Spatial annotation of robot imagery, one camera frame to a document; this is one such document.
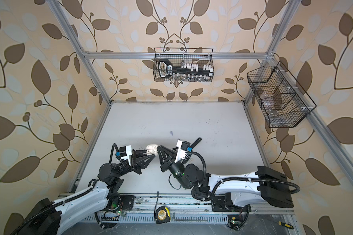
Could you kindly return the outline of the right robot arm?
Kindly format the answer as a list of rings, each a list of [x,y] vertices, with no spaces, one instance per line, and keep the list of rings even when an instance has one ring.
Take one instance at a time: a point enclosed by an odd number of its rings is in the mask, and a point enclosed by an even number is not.
[[[168,149],[158,146],[160,168],[169,171],[180,187],[191,191],[191,196],[202,202],[215,196],[230,195],[236,207],[266,202],[277,208],[293,208],[292,195],[300,187],[289,182],[286,175],[266,166],[242,175],[217,175],[207,172],[207,164],[201,154],[185,149]]]

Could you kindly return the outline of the white earbud charging case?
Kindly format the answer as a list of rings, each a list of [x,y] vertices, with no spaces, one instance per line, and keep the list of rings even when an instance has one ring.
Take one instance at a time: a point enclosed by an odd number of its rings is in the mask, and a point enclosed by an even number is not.
[[[146,154],[147,155],[155,155],[158,156],[158,145],[156,144],[151,144],[146,147]]]

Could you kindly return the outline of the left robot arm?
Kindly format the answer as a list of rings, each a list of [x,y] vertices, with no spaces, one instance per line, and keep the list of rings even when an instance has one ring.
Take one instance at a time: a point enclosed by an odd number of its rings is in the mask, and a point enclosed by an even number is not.
[[[130,172],[141,174],[158,156],[157,147],[151,144],[144,150],[133,150],[113,144],[109,162],[100,167],[98,178],[92,179],[86,189],[55,201],[39,201],[12,234],[60,235],[91,214],[105,229],[98,212],[123,210],[126,203],[118,192],[124,182],[121,177]]]

